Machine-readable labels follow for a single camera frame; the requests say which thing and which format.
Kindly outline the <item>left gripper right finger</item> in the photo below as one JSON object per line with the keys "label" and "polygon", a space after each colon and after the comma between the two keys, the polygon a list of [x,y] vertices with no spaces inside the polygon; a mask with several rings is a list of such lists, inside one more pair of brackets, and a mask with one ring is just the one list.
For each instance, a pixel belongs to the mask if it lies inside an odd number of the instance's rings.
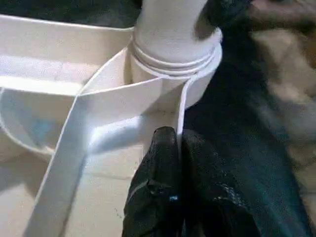
{"label": "left gripper right finger", "polygon": [[187,227],[205,237],[258,237],[260,232],[225,160],[202,135],[184,130],[182,165]]}

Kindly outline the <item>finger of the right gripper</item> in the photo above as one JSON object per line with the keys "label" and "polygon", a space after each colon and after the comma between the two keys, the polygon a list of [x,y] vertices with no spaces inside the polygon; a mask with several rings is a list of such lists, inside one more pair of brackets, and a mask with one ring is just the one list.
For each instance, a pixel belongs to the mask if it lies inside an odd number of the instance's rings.
{"label": "finger of the right gripper", "polygon": [[209,0],[208,20],[212,26],[227,28],[242,19],[249,7],[249,0]]}

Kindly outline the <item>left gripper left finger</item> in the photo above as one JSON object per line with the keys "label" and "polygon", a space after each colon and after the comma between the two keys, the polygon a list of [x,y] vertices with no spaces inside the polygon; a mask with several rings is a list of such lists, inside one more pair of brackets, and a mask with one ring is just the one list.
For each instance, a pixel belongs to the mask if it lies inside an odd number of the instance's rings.
{"label": "left gripper left finger", "polygon": [[123,237],[178,237],[182,231],[182,170],[172,127],[156,129],[124,206]]}

